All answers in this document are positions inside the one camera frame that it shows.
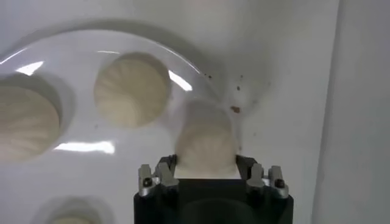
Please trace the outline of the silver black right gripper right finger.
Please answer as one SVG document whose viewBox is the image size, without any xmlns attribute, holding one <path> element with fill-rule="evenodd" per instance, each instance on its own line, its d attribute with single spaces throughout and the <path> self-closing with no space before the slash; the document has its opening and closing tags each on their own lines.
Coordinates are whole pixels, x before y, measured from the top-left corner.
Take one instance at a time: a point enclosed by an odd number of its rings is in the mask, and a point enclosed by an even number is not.
<svg viewBox="0 0 390 224">
<path fill-rule="evenodd" d="M 266 175 L 263 166 L 254 158 L 241 155 L 236 155 L 236 166 L 240 177 L 246 181 L 249 191 L 263 194 L 266 189 L 269 189 L 274 198 L 289 197 L 289 187 L 283 178 L 280 166 L 271 166 Z"/>
</svg>

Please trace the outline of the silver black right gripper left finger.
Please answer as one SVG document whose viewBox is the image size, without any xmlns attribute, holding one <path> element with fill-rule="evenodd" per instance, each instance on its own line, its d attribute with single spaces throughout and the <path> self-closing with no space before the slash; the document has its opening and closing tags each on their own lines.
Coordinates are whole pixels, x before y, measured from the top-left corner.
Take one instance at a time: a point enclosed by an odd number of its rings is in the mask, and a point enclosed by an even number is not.
<svg viewBox="0 0 390 224">
<path fill-rule="evenodd" d="M 176 193 L 179 180 L 174 177 L 177 163 L 176 155 L 162 157 L 152 172 L 150 165 L 142 164 L 138 169 L 138 195 L 151 197 L 158 189 L 163 193 Z"/>
</svg>

